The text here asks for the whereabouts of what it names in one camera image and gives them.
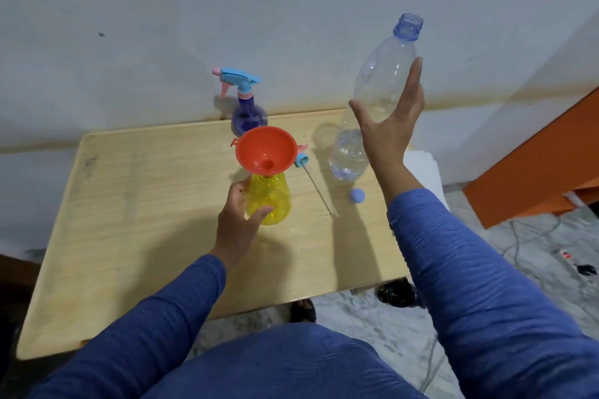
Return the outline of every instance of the left hand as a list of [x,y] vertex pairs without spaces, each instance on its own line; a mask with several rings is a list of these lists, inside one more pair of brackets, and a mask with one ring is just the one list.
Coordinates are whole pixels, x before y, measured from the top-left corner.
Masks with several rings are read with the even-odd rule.
[[274,210],[274,207],[260,207],[246,219],[245,191],[250,181],[251,176],[231,185],[226,204],[219,214],[216,243],[210,253],[221,259],[227,273],[250,251],[260,224]]

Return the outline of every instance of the blue sleeve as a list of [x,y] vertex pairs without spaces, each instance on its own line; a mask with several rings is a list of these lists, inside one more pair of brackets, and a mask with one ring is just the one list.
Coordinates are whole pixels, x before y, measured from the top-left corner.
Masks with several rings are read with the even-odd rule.
[[599,343],[432,192],[387,215],[467,398],[599,397]]
[[183,363],[225,281],[220,259],[200,257],[88,342],[30,398],[138,399]]

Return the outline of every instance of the clear plastic bottle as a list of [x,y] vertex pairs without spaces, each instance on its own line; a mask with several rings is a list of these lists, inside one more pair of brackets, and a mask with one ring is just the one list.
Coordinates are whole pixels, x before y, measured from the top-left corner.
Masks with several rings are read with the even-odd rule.
[[[414,42],[422,23],[420,16],[401,15],[393,35],[368,56],[356,78],[353,99],[366,105],[375,122],[386,119],[400,99],[410,66],[416,59]],[[333,175],[341,180],[355,180],[368,167],[358,121],[349,106],[343,113],[329,165]]]

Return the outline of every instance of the blue spray nozzle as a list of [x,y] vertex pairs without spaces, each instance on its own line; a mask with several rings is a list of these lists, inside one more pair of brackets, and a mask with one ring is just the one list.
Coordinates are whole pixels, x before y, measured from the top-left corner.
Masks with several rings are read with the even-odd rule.
[[416,41],[420,35],[424,21],[418,15],[404,13],[400,17],[400,22],[393,29],[393,35],[402,40]]
[[248,98],[251,96],[251,86],[253,84],[258,84],[261,80],[256,76],[252,76],[245,71],[235,70],[233,68],[215,68],[212,70],[212,74],[215,76],[220,76],[222,87],[221,87],[221,97],[226,95],[227,90],[232,85],[237,86],[237,94],[248,95]]

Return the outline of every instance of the spray bottle cap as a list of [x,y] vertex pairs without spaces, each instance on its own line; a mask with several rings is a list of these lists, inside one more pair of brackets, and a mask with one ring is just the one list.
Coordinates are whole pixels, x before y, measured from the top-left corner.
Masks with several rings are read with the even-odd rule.
[[261,80],[256,76],[247,74],[245,71],[233,68],[215,68],[212,70],[214,76],[220,76],[221,98],[224,97],[232,85],[237,85],[237,96],[242,100],[249,100],[254,96],[251,91],[252,84],[258,84]]

